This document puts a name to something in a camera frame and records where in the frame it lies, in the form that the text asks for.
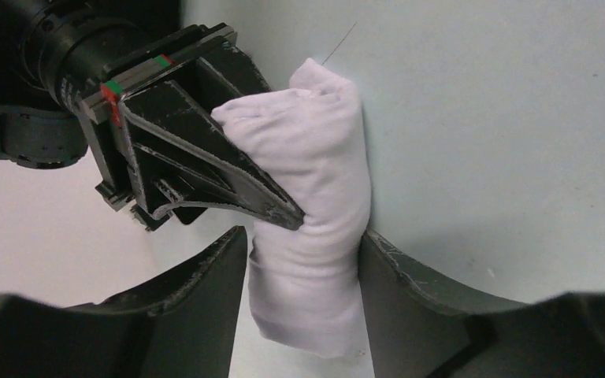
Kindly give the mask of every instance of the white cloth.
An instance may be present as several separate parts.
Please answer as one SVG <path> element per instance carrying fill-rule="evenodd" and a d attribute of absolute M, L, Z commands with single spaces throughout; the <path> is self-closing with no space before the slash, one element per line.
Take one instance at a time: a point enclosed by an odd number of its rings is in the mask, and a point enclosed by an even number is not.
<path fill-rule="evenodd" d="M 290 88 L 212 117 L 306 213 L 295 232 L 254 221 L 252 316 L 267 339 L 331 358 L 351 347 L 362 311 L 357 250 L 371 190 L 361 101 L 351 81 L 311 59 Z"/>

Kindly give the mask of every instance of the scratched surface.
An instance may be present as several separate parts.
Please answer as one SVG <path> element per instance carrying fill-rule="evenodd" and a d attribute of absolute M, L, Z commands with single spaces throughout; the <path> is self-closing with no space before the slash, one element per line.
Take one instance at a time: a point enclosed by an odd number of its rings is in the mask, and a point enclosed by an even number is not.
<path fill-rule="evenodd" d="M 386 258 L 392 273 L 404 283 L 404 290 L 419 304 L 436 313 L 448 316 L 494 313 L 524 306 L 522 303 L 499 298 L 452 280 L 410 258 L 373 230 L 367 231 L 362 243 L 363 250 L 377 248 L 379 254 Z"/>
<path fill-rule="evenodd" d="M 306 57 L 365 105 L 373 227 L 520 302 L 605 290 L 605 1 L 189 0 L 276 89 Z"/>

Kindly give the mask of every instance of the green marking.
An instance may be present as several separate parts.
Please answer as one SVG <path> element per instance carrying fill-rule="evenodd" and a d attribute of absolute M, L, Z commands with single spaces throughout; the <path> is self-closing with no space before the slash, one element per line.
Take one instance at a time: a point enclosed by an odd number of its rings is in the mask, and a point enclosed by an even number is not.
<path fill-rule="evenodd" d="M 115 95 L 119 95 L 124 90 L 119 84 L 115 83 L 114 80 L 107 82 L 106 87 L 108 87 L 108 89 L 110 89 L 110 91 L 112 91 Z"/>
<path fill-rule="evenodd" d="M 163 68 L 170 67 L 171 65 L 170 62 L 161 55 L 157 56 L 154 60 Z"/>

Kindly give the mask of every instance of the red marking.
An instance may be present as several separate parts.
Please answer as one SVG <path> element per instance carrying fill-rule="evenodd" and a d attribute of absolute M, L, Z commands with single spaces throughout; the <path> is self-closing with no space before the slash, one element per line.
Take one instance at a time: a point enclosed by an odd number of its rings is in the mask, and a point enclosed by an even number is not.
<path fill-rule="evenodd" d="M 175 65 L 175 62 L 172 59 L 170 59 L 169 57 L 166 57 L 164 54 L 161 54 L 161 56 L 165 59 L 165 61 L 167 61 L 171 65 Z"/>
<path fill-rule="evenodd" d="M 101 84 L 101 94 L 110 104 L 110 108 L 112 109 L 110 120 L 115 123 L 118 128 L 121 128 L 121 119 L 119 118 L 119 109 L 117 108 L 117 96 L 104 84 Z"/>

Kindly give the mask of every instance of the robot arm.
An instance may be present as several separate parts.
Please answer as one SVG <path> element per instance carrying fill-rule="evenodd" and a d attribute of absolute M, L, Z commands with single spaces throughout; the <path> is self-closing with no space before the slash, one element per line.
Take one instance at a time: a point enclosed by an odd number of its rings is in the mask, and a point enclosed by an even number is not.
<path fill-rule="evenodd" d="M 210 117 L 269 90 L 235 32 L 176 31 L 126 3 L 0 1 L 0 160 L 64 168 L 88 145 L 98 192 L 115 210 L 135 199 L 150 230 L 206 207 L 299 227 L 302 210 Z"/>

